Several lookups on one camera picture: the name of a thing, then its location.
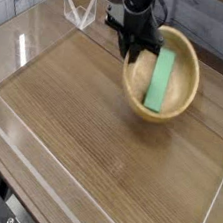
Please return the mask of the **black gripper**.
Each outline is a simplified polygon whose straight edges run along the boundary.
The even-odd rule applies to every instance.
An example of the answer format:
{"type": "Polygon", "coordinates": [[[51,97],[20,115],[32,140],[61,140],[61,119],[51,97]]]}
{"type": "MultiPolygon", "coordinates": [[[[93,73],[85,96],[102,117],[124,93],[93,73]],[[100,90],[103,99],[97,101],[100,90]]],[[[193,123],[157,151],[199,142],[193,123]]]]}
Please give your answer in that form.
{"type": "Polygon", "coordinates": [[[107,25],[118,33],[121,57],[128,57],[129,64],[136,62],[142,48],[160,54],[164,40],[153,16],[152,4],[142,11],[134,11],[125,1],[111,3],[106,13],[107,25]]]}

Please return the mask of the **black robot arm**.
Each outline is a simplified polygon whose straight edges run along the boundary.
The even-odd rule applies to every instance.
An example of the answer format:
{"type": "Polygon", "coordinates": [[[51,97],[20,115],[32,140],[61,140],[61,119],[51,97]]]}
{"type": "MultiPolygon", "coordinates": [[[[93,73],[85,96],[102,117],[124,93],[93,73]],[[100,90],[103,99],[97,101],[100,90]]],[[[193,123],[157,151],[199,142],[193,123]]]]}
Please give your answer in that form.
{"type": "Polygon", "coordinates": [[[129,55],[128,63],[134,63],[142,50],[149,50],[156,56],[164,44],[164,37],[159,31],[167,19],[167,8],[163,0],[158,0],[165,12],[160,24],[153,14],[156,0],[122,0],[111,3],[106,10],[106,25],[117,32],[118,46],[122,58],[129,55]]]}

